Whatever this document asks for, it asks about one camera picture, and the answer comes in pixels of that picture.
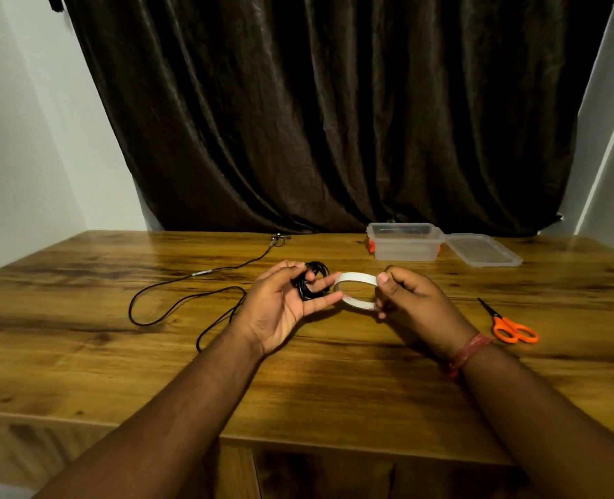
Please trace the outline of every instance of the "curtain fold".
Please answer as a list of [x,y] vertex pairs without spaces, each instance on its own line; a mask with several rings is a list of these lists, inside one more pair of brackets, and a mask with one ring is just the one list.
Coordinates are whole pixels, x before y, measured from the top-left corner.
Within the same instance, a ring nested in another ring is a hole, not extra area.
[[168,230],[533,235],[613,0],[65,0]]

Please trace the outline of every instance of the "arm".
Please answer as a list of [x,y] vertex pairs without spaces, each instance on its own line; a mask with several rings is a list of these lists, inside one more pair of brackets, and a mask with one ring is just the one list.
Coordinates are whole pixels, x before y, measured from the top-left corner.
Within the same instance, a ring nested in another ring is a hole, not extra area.
[[[263,273],[228,328],[156,397],[90,448],[36,497],[174,497],[242,399],[262,358],[304,316],[341,293],[303,302],[290,281],[304,263],[284,261]],[[315,281],[314,292],[339,274]]]
[[[403,310],[442,359],[450,361],[477,334],[427,277],[391,266],[378,283],[379,318]],[[494,432],[546,496],[614,497],[613,433],[494,345],[474,354],[462,373]]]

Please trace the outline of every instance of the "person's left hand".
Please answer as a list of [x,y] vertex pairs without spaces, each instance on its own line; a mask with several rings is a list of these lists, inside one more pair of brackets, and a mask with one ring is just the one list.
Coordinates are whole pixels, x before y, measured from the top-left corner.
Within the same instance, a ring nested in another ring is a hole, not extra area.
[[[306,315],[322,310],[343,297],[338,291],[317,299],[302,301],[291,280],[306,270],[300,261],[282,261],[262,273],[249,289],[237,316],[233,319],[249,337],[258,339],[264,354],[269,354],[284,342],[295,324]],[[308,271],[307,286],[312,292],[329,287],[341,273],[316,279]]]

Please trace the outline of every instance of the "tape roll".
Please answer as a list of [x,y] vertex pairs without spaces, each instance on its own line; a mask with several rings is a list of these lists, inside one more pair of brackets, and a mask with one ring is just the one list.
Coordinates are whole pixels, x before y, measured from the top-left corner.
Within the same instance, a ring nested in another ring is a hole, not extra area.
[[[374,287],[378,286],[378,284],[376,283],[376,277],[368,275],[366,273],[342,273],[335,280],[335,291],[339,291],[339,284],[341,282],[362,282],[368,283],[369,285],[373,285]],[[351,297],[346,293],[344,293],[344,298],[342,298],[342,301],[345,302],[347,305],[351,305],[355,308],[360,308],[361,310],[374,310],[374,303],[370,303],[368,301],[360,301],[359,299]]]

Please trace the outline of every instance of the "scissors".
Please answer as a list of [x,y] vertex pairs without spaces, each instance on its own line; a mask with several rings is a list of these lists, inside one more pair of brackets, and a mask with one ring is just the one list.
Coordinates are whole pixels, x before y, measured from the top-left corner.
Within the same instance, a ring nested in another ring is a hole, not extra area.
[[505,343],[517,343],[518,341],[537,343],[537,340],[540,339],[537,333],[530,327],[517,324],[509,318],[503,317],[480,298],[478,298],[478,301],[487,310],[489,315],[492,316],[492,333],[501,341]]

